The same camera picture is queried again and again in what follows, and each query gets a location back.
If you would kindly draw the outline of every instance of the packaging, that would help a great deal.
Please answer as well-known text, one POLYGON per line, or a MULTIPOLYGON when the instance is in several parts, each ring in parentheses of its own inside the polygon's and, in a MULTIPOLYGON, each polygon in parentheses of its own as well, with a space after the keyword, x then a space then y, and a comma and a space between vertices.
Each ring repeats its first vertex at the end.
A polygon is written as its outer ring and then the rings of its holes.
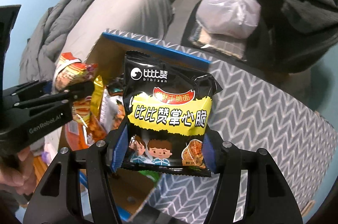
POLYGON ((97 76, 94 80, 94 92, 92 94, 92 100, 90 101, 90 111, 96 118, 100 115, 100 106, 102 102, 102 97, 104 94, 104 83, 102 76, 97 76))
MULTIPOLYGON (((54 90, 61 91, 68 86, 94 80, 97 68, 97 64, 84 64, 70 52, 62 53, 53 78, 54 90)), ((89 124, 91 98, 91 96, 87 96, 82 100, 74 101, 73 120, 89 124)))
POLYGON ((108 89, 110 96, 114 96, 114 95, 122 96, 123 78, 124 78, 124 74, 121 74, 120 76, 116 77, 111 82, 109 82, 109 84, 107 85, 107 89, 108 89))
POLYGON ((104 89, 100 123, 107 132, 117 129, 125 116, 123 98, 120 95, 122 92, 111 96, 108 89, 104 89))
POLYGON ((213 76, 135 51, 126 53, 124 75, 130 140, 124 167, 207 175, 202 143, 212 96, 221 91, 213 76))
POLYGON ((65 125, 65 136, 72 150, 89 148, 95 142, 107 136, 94 114, 90 115, 89 123, 79 123, 75 120, 65 125))

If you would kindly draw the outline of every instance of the gray blanket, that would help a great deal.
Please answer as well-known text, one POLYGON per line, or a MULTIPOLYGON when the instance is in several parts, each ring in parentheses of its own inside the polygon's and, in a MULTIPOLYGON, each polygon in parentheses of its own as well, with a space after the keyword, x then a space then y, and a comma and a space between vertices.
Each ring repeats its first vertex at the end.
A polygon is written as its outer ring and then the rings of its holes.
POLYGON ((53 79, 68 33, 93 1, 60 0, 47 10, 22 53, 19 83, 53 79))
POLYGON ((338 24, 338 8, 333 0, 284 0, 282 12, 304 34, 338 24))

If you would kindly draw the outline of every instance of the cartoon boy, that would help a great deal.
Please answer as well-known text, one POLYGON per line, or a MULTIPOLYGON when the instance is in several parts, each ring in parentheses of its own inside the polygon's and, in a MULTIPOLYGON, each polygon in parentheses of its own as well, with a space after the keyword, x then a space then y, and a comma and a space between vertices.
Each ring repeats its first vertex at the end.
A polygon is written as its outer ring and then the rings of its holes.
POLYGON ((144 152, 146 151, 146 144, 139 136, 131 138, 129 148, 134 150, 130 162, 147 163, 147 159, 144 154, 144 152))
POLYGON ((151 139, 148 142, 148 151, 154 159, 151 161, 153 164, 162 165, 162 166, 170 166, 170 162, 167 158, 169 158, 172 153, 172 145, 167 140, 156 140, 151 139))

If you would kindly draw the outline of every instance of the screw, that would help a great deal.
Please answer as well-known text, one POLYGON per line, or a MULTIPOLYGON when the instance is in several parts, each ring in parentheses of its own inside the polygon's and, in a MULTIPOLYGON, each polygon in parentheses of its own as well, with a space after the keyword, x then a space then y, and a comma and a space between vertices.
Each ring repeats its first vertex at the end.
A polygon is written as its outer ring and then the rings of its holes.
POLYGON ((266 149, 263 149, 263 148, 259 148, 258 149, 258 152, 261 154, 261 155, 267 155, 268 154, 268 151, 266 149))
POLYGON ((103 147, 105 145, 105 141, 104 140, 99 140, 97 143, 96 143, 96 146, 98 147, 103 147))
POLYGON ((232 146, 231 142, 230 141, 223 141, 222 143, 223 147, 225 148, 230 148, 232 146))
POLYGON ((69 149, 67 147, 63 147, 60 150, 60 153, 68 153, 69 149))

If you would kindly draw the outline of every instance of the chevron patterned fabric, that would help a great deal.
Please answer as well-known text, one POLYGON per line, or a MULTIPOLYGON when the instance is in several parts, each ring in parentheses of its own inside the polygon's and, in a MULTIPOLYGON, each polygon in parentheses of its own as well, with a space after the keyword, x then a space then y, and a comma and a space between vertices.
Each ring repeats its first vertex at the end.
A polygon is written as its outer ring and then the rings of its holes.
MULTIPOLYGON (((241 149, 267 149, 286 178, 300 210, 312 199, 337 146, 337 132, 325 119, 275 86, 209 54, 148 36, 118 30, 106 32, 211 61, 209 72, 223 91, 213 98, 210 128, 241 149)), ((147 202, 187 223, 202 224, 217 181, 218 176, 165 174, 147 202)), ((247 172, 243 171, 234 221, 243 217, 246 185, 247 172)))

